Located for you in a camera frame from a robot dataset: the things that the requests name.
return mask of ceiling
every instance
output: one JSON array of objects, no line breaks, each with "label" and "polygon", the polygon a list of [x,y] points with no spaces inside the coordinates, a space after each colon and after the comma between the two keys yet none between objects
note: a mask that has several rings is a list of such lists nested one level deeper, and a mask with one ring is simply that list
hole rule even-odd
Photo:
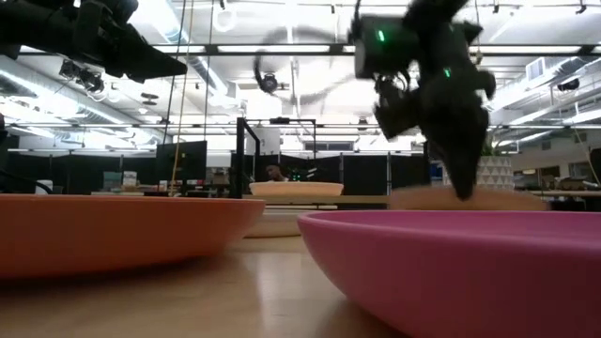
[{"label": "ceiling", "polygon": [[[362,13],[400,15],[406,10],[406,3],[404,0],[363,0]],[[500,5],[498,12],[494,10],[495,3]],[[579,3],[578,0],[481,0],[478,1],[478,9],[470,2],[460,11],[457,19],[480,23],[485,31],[480,36],[479,43],[487,45],[598,44],[601,41],[601,31],[598,29],[601,4],[598,1],[584,1],[588,5],[587,10],[576,14],[580,8]],[[268,32],[281,27],[289,27],[291,34],[279,43],[343,43],[354,10],[354,3],[347,0],[236,0],[225,1],[223,4],[225,9],[221,8],[219,1],[144,0],[140,1],[140,7],[131,18],[131,23],[151,44],[169,43],[165,32],[179,26],[182,14],[188,41],[195,44],[260,44],[264,42]],[[322,34],[324,37],[321,38],[311,38],[303,34],[306,27],[327,34]],[[502,96],[503,90],[509,90],[512,83],[525,76],[525,67],[534,60],[535,57],[485,57],[481,67],[494,72],[499,85],[499,96]],[[51,81],[85,94],[79,85],[65,83],[58,75],[62,57],[23,55],[18,62]],[[205,80],[198,71],[190,67],[186,76],[179,76],[174,81],[171,78],[155,79],[146,81],[145,84],[104,74],[102,78],[109,89],[100,95],[92,95],[91,98],[85,95],[80,104],[93,100],[133,121],[143,123],[156,123],[167,117],[172,122],[178,122],[180,116],[183,123],[226,123],[234,121],[244,112],[253,118],[269,118],[271,115],[295,112],[286,104],[283,109],[267,108],[267,105],[278,104],[273,99],[267,99],[257,89],[252,72],[252,56],[207,56],[204,57],[204,62],[214,71],[216,78],[235,89],[228,92],[228,100],[209,94]],[[298,72],[295,73],[298,75],[294,75],[294,88],[300,101],[311,99],[310,104],[300,107],[300,116],[316,118],[322,123],[356,123],[359,117],[371,118],[376,98],[373,84],[351,79],[354,69],[352,56],[266,56],[263,60],[263,70],[273,72],[279,83],[288,85],[293,82],[293,65],[298,67]],[[580,92],[598,87],[597,82],[601,80],[598,71],[601,68],[597,66],[590,67],[579,75]],[[327,95],[312,98],[312,94],[333,83],[339,85]],[[509,104],[504,101],[496,106],[491,113],[494,114],[493,120],[497,123],[509,123],[553,104],[568,102],[580,94],[559,92],[555,84],[528,88],[527,93],[525,90],[522,90],[523,95],[519,100],[513,100]],[[146,100],[141,97],[143,93],[158,96],[153,100],[156,104],[143,104]],[[276,91],[275,94],[288,99],[291,91],[286,89]],[[574,114],[570,113],[569,107],[571,106],[563,109],[563,116]],[[545,116],[557,118],[556,114]],[[541,122],[542,119],[543,116],[533,121]],[[198,133],[194,130],[183,132]],[[356,129],[349,130],[349,133],[356,132]]]}]

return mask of table surface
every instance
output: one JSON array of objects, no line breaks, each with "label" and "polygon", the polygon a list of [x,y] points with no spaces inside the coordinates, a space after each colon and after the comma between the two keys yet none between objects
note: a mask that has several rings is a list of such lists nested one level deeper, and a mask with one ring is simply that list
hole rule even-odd
[{"label": "table surface", "polygon": [[43,284],[0,284],[0,337],[406,337],[351,304],[301,238],[222,256]]}]

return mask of pink bowl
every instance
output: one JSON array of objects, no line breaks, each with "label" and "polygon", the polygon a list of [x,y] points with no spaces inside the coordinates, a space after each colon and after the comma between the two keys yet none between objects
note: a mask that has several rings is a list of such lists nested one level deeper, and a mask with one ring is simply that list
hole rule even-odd
[{"label": "pink bowl", "polygon": [[299,226],[340,290],[414,338],[601,337],[601,213],[332,211]]}]

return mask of computer monitor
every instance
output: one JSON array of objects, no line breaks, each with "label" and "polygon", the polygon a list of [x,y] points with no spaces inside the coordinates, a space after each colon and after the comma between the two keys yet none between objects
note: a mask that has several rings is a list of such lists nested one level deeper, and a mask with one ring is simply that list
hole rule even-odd
[{"label": "computer monitor", "polygon": [[[176,148],[176,144],[157,146],[157,181],[171,181],[176,161]],[[206,179],[206,175],[207,141],[180,143],[176,181],[182,181],[182,185],[196,185],[189,181],[202,182]]]}]

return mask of beige bowl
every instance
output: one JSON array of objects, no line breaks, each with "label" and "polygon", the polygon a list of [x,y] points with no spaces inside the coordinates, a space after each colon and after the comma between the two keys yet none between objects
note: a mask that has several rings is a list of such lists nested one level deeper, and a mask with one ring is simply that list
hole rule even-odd
[{"label": "beige bowl", "polygon": [[345,186],[324,182],[256,182],[250,187],[255,196],[340,196]]}]

